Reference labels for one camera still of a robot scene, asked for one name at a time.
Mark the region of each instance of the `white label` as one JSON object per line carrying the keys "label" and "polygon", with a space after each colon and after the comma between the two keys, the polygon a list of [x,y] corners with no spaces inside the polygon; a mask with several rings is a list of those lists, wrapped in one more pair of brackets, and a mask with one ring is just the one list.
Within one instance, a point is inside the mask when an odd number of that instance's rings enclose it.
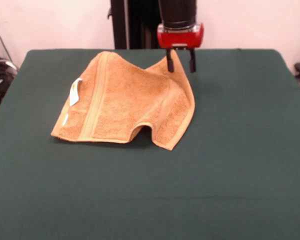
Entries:
{"label": "white label", "polygon": [[74,104],[76,104],[79,101],[78,84],[79,84],[80,81],[82,81],[82,79],[78,78],[71,85],[70,97],[69,97],[69,105],[70,105],[70,107],[73,106]]}
{"label": "white label", "polygon": [[66,124],[66,122],[67,122],[67,120],[68,120],[68,117],[69,117],[69,114],[67,113],[67,114],[65,115],[64,120],[63,120],[62,126],[64,126],[64,125]]}

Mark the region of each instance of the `towel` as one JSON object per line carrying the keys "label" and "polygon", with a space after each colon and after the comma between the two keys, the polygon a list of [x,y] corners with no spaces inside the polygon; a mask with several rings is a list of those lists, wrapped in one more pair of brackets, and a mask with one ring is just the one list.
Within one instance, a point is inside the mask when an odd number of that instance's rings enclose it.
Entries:
{"label": "towel", "polygon": [[175,51],[139,68],[114,52],[99,53],[72,84],[51,135],[71,142],[125,144],[144,126],[154,144],[173,150],[189,126],[195,99]]}

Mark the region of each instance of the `white wall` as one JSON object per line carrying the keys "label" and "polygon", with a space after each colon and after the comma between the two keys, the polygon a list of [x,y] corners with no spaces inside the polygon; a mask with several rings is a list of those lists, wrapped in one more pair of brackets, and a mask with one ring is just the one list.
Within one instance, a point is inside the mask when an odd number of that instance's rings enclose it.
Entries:
{"label": "white wall", "polygon": [[0,34],[19,66],[32,49],[113,49],[109,8],[110,0],[2,0]]}
{"label": "white wall", "polygon": [[[290,69],[300,61],[300,0],[197,0],[197,5],[205,25],[203,48],[276,49]],[[17,65],[31,49],[112,49],[109,8],[110,0],[3,0],[0,34]]]}
{"label": "white wall", "polygon": [[198,0],[203,48],[276,49],[300,61],[300,0]]}

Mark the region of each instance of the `table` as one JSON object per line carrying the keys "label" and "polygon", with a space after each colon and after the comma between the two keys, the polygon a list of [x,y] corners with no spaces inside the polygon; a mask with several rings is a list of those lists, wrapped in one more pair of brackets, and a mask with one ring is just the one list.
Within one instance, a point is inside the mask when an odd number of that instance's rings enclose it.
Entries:
{"label": "table", "polygon": [[[0,107],[0,240],[300,240],[300,87],[274,50],[179,56],[196,109],[173,151],[50,133],[101,50],[30,51]],[[142,68],[163,50],[116,50]]]}

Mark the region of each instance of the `black cylinder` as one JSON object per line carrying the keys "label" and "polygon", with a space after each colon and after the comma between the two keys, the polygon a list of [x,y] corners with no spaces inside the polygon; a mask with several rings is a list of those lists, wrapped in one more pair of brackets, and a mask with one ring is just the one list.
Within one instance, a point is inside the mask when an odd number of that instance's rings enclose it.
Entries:
{"label": "black cylinder", "polygon": [[159,0],[162,23],[169,29],[184,29],[196,23],[197,0]]}

